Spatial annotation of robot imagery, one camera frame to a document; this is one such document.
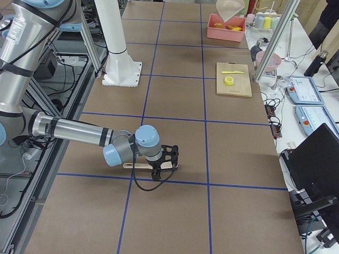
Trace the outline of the pink plastic bin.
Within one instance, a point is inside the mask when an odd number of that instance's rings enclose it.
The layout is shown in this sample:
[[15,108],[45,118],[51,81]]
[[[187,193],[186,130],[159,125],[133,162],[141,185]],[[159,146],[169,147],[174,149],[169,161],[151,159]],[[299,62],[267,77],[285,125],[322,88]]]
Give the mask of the pink plastic bin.
[[[224,28],[215,28],[215,23],[223,23]],[[232,31],[226,28],[226,26],[238,26],[242,27],[242,31]],[[244,38],[246,31],[246,19],[239,16],[234,16],[227,22],[224,22],[222,18],[217,14],[210,14],[208,26],[207,26],[207,37],[211,39],[227,40],[233,42],[241,42]]]

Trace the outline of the bamboo cutting board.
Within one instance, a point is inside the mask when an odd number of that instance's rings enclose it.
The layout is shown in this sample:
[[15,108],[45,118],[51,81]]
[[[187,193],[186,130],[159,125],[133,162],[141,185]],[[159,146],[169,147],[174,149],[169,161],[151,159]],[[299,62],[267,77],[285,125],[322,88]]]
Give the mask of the bamboo cutting board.
[[216,93],[252,97],[248,65],[234,63],[216,63]]

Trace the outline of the teach pendant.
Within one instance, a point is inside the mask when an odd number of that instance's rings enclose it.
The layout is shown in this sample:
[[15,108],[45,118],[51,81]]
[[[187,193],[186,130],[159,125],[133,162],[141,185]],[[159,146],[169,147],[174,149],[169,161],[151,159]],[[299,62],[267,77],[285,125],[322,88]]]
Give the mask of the teach pendant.
[[295,114],[307,136],[310,136],[319,126],[326,123],[338,137],[338,126],[327,108],[323,105],[296,105]]
[[324,100],[311,77],[290,76],[288,81],[286,91],[294,104],[324,104]]

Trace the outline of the yellow toy knife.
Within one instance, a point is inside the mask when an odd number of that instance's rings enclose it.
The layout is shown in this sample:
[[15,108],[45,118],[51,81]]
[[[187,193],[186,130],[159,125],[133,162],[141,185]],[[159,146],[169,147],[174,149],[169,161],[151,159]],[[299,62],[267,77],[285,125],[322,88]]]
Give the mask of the yellow toy knife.
[[234,71],[221,71],[221,74],[245,74],[244,71],[234,70]]

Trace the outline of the beige plastic dustpan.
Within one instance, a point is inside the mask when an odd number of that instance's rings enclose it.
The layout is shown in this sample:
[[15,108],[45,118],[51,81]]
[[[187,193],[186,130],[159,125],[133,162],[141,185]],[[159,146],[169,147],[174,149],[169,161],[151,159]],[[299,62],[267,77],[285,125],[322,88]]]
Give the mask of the beige plastic dustpan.
[[243,0],[217,0],[216,9],[218,15],[224,22],[227,22],[237,13],[243,10],[245,3]]

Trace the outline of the brown toy potato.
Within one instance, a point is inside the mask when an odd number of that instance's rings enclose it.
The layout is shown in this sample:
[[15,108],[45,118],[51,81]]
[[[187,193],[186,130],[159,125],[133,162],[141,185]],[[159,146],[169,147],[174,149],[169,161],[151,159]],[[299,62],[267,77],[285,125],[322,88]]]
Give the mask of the brown toy potato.
[[224,24],[223,23],[215,23],[214,25],[213,25],[215,28],[219,28],[219,29],[223,29],[224,28]]

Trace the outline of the upper teach pendant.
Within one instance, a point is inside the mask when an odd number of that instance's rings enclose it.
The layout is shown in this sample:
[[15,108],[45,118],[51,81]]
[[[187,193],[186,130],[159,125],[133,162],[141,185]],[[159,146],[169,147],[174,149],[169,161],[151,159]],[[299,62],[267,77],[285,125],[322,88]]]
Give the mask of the upper teach pendant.
[[324,100],[311,77],[290,76],[288,81],[286,91],[294,104],[324,104]]

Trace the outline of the dark grey cloth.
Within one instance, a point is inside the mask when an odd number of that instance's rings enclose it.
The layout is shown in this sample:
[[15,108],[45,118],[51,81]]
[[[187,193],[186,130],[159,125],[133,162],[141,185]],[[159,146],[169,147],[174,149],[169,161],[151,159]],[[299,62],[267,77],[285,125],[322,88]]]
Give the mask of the dark grey cloth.
[[257,46],[257,45],[254,45],[254,46],[251,47],[250,53],[251,53],[251,60],[252,60],[252,62],[255,62],[255,60],[256,60],[256,55],[257,55],[259,52],[261,52],[261,51],[262,51],[262,49],[261,49],[259,46]]

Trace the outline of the lower teach pendant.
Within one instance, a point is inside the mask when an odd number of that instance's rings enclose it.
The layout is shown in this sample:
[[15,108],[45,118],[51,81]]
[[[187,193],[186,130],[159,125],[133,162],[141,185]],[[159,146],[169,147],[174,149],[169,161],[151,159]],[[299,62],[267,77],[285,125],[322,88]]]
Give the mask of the lower teach pendant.
[[295,114],[307,136],[310,136],[319,126],[326,123],[338,137],[338,126],[327,108],[323,105],[296,105]]

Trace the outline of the beige hand brush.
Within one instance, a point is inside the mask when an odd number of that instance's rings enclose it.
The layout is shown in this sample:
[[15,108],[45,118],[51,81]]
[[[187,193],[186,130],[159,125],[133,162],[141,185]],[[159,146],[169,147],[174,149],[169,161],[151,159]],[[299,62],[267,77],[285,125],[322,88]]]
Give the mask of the beige hand brush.
[[[124,163],[123,164],[124,169],[132,169],[133,164],[132,163]],[[148,163],[136,163],[135,164],[135,169],[150,169],[152,170],[153,166],[148,164]],[[172,163],[171,162],[164,162],[160,165],[161,170],[167,170],[167,169],[172,169]]]

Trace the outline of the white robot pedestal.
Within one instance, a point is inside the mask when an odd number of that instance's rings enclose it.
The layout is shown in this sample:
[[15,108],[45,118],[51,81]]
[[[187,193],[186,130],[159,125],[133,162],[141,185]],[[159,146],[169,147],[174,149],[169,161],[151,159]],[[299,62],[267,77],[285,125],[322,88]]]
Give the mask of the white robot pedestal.
[[102,84],[137,87],[142,63],[128,54],[118,1],[96,0],[95,6],[109,52]]

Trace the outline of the yellow toy corn cob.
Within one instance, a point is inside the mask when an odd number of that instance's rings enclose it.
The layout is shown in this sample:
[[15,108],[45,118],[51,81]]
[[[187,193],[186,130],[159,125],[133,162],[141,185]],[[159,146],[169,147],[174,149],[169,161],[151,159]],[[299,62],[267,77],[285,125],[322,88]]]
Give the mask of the yellow toy corn cob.
[[232,30],[232,31],[242,31],[242,27],[238,27],[238,26],[232,26],[232,25],[228,25],[226,26],[227,29]]

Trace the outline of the stack of coloured cups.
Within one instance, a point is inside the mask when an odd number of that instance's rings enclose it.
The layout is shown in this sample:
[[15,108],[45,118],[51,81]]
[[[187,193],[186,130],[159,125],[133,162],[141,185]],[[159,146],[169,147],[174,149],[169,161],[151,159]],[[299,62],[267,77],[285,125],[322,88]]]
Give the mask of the stack of coloured cups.
[[246,26],[256,29],[275,30],[278,26],[280,14],[273,10],[266,12],[257,12],[256,14],[248,14],[246,17]]

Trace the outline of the aluminium frame post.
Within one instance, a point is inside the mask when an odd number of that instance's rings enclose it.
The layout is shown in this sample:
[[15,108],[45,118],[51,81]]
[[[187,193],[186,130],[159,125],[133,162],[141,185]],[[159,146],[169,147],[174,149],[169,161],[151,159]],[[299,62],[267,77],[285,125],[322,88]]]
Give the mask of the aluminium frame post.
[[269,45],[266,48],[265,54],[257,67],[255,74],[253,76],[253,81],[255,83],[258,83],[263,76],[266,67],[268,66],[275,49],[277,45],[279,44],[279,41],[284,33],[285,28],[288,25],[288,22],[292,19],[293,14],[295,13],[295,10],[297,9],[298,5],[300,3],[300,0],[289,0],[283,14],[280,17],[280,20],[278,22],[278,26],[276,27],[271,41]]

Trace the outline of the yellow toy lemon slice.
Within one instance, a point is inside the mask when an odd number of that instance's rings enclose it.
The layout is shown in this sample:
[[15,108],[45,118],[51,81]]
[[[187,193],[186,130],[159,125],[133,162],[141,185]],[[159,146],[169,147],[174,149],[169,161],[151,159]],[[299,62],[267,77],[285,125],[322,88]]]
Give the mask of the yellow toy lemon slice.
[[226,76],[224,78],[224,83],[228,86],[232,86],[234,84],[234,79],[231,76]]

